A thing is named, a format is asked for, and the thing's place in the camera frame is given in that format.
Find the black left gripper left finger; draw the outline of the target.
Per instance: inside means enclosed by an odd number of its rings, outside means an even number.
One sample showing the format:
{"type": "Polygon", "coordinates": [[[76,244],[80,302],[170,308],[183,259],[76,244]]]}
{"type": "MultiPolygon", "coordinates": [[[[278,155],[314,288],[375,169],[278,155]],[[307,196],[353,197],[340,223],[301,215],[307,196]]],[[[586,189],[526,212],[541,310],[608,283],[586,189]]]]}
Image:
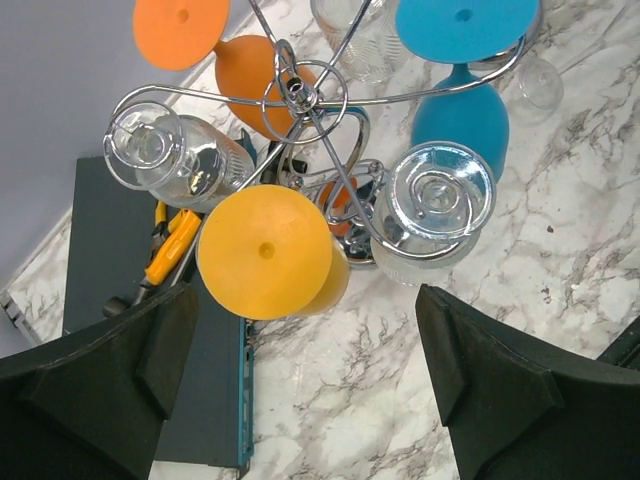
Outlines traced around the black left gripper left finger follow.
{"type": "Polygon", "coordinates": [[[4,479],[146,479],[185,368],[142,303],[1,361],[4,479]]]}

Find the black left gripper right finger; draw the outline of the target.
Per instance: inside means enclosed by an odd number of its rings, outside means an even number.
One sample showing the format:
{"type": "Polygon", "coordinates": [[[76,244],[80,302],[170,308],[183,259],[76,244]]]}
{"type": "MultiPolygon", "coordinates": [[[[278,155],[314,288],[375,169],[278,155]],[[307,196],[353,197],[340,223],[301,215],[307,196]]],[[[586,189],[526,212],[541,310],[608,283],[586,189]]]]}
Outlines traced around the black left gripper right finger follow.
{"type": "Polygon", "coordinates": [[[547,343],[424,285],[416,317],[463,479],[635,479],[639,371],[547,343]]]}

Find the yellow plastic goblet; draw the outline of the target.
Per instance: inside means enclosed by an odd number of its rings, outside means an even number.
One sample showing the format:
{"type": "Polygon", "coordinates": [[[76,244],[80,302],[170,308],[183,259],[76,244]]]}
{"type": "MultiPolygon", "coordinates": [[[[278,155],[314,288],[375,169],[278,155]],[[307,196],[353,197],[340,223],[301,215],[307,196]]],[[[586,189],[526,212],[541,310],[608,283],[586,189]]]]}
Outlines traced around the yellow plastic goblet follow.
{"type": "Polygon", "coordinates": [[[320,210],[276,185],[247,187],[223,200],[204,222],[196,259],[212,297],[257,321],[329,310],[350,278],[320,210]]]}

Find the blue plastic goblet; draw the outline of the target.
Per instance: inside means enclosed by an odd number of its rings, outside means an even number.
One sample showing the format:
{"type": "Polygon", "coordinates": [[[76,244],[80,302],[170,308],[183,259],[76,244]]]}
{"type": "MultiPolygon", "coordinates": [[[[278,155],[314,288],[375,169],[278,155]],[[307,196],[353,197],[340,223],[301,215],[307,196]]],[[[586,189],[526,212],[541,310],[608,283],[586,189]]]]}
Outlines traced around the blue plastic goblet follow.
{"type": "MultiPolygon", "coordinates": [[[[414,55],[450,64],[451,73],[437,89],[460,87],[479,78],[471,63],[505,51],[523,37],[538,12],[536,1],[401,1],[396,30],[414,55]]],[[[504,172],[510,134],[506,106],[490,84],[423,99],[416,112],[410,145],[448,141],[479,154],[499,180],[504,172]]]]}

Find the orange plastic goblet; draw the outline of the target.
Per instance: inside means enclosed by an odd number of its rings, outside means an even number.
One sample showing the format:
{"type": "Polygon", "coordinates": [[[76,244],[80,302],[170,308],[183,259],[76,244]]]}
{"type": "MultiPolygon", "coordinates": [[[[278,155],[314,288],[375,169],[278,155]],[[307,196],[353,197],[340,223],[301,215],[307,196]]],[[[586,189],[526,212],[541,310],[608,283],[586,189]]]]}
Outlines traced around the orange plastic goblet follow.
{"type": "Polygon", "coordinates": [[[242,35],[222,39],[230,11],[227,1],[139,1],[133,32],[141,54],[153,65],[182,70],[214,53],[219,93],[244,124],[269,139],[262,173],[286,146],[294,148],[302,132],[293,124],[299,111],[286,106],[293,84],[312,86],[311,70],[298,65],[293,54],[277,50],[273,36],[242,35]]]}

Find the clear patterned wine glass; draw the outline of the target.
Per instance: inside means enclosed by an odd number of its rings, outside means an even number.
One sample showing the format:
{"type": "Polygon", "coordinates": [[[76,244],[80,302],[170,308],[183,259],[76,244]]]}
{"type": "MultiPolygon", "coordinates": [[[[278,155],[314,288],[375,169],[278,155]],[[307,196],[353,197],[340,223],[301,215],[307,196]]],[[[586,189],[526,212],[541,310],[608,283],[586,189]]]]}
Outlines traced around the clear patterned wine glass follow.
{"type": "MultiPolygon", "coordinates": [[[[360,10],[361,1],[311,0],[316,23],[332,51],[342,40],[360,10]]],[[[343,51],[340,71],[351,79],[379,83],[391,77],[410,58],[396,30],[398,0],[373,0],[343,51]]]]}

